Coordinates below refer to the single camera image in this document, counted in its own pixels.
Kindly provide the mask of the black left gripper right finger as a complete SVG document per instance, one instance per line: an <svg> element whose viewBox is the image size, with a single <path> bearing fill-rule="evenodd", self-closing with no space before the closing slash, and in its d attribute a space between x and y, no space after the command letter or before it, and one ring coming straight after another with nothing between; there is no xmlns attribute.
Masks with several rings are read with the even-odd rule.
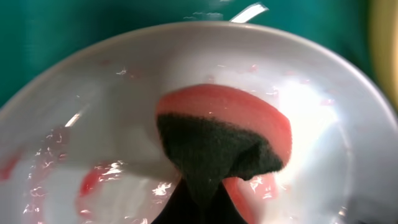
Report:
<svg viewBox="0 0 398 224"><path fill-rule="evenodd" d="M223 184L219 184L210 206L205 210L205 224L247 224Z"/></svg>

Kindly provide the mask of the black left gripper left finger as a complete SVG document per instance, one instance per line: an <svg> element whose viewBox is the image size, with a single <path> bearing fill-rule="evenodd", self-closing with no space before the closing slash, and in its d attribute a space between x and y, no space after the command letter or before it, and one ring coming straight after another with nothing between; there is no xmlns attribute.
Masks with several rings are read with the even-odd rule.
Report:
<svg viewBox="0 0 398 224"><path fill-rule="evenodd" d="M200 224L201 211L192 200L187 183L181 179L168 202L151 224Z"/></svg>

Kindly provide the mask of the light blue plastic plate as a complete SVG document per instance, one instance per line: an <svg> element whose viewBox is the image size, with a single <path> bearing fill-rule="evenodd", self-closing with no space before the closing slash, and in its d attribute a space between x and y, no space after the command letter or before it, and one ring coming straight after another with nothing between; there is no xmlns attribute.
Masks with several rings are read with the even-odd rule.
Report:
<svg viewBox="0 0 398 224"><path fill-rule="evenodd" d="M154 111L227 85L290 120L292 157L228 185L251 223L396 223L397 116L352 64L297 35L184 22L113 37L41 74L1 109L2 223L150 223L179 176Z"/></svg>

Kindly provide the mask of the yellow-green plastic plate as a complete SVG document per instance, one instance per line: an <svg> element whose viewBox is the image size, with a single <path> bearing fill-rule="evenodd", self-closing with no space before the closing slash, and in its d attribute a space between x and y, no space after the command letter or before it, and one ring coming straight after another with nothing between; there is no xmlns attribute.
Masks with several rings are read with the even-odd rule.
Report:
<svg viewBox="0 0 398 224"><path fill-rule="evenodd" d="M370 1L369 46L377 83L397 107L397 0Z"/></svg>

